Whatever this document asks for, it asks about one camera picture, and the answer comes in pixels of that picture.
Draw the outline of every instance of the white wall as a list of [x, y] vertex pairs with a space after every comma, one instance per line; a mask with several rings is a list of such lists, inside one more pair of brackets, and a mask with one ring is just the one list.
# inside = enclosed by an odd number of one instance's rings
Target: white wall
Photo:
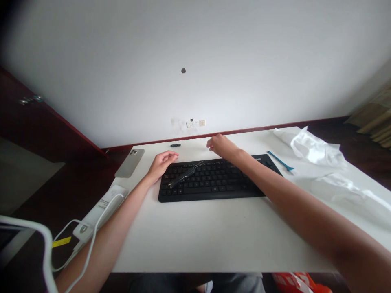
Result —
[[[389, 0], [37, 0], [1, 63], [117, 146], [347, 115], [391, 59], [390, 12]], [[207, 126], [183, 128], [190, 118]]]

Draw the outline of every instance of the black keyboard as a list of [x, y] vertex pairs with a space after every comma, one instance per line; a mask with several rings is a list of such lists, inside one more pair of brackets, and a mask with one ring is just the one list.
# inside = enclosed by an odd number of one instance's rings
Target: black keyboard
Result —
[[[269, 155], [254, 155], [260, 164], [280, 173]], [[171, 164], [162, 176], [159, 190], [160, 202], [194, 201], [265, 196], [261, 190], [238, 168], [224, 159], [205, 160], [196, 172], [172, 189], [168, 183], [194, 167], [200, 161]]]

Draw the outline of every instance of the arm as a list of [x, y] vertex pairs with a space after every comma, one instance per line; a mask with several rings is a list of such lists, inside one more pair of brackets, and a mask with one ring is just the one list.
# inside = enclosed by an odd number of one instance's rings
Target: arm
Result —
[[[125, 237], [147, 191], [178, 156], [173, 151], [166, 151], [155, 157], [147, 175], [132, 190], [110, 220], [98, 231], [87, 270], [71, 292], [99, 292], [115, 265]], [[57, 277], [56, 285], [59, 292], [65, 292], [80, 275], [89, 248], [90, 244], [88, 243]]]
[[276, 205], [287, 223], [324, 255], [353, 292], [391, 287], [391, 253], [352, 222], [260, 164], [221, 134], [207, 147], [244, 172]]

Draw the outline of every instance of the blue pen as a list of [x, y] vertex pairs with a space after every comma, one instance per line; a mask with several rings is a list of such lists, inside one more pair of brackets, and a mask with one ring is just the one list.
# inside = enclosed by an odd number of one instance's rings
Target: blue pen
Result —
[[279, 158], [277, 158], [271, 151], [268, 151], [269, 154], [271, 154], [277, 161], [279, 161], [288, 172], [290, 172], [292, 175], [297, 174], [296, 170], [292, 167], [289, 167], [287, 164], [285, 164], [283, 161], [281, 161]]

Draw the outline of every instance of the curtain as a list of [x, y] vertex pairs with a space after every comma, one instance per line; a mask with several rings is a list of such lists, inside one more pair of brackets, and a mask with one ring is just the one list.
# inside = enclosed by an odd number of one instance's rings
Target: curtain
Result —
[[391, 87], [353, 113], [345, 122], [361, 127], [358, 133], [369, 133], [373, 141], [391, 150]]

